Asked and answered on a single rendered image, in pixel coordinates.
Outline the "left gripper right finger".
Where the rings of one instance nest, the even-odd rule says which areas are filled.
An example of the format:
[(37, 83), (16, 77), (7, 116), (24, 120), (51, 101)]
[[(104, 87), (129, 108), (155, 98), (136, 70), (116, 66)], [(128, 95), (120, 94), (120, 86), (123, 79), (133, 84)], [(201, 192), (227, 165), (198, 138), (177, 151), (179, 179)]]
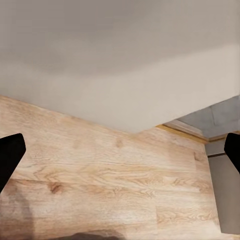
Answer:
[(240, 173), (240, 135), (235, 133), (228, 133), (224, 152), (228, 155), (234, 166)]

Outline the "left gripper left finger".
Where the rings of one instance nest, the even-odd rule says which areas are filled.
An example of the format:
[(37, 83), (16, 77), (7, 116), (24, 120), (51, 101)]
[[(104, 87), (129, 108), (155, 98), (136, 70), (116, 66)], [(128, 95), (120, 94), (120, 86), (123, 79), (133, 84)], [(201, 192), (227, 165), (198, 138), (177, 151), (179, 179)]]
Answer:
[(21, 133), (0, 138), (0, 193), (26, 153)]

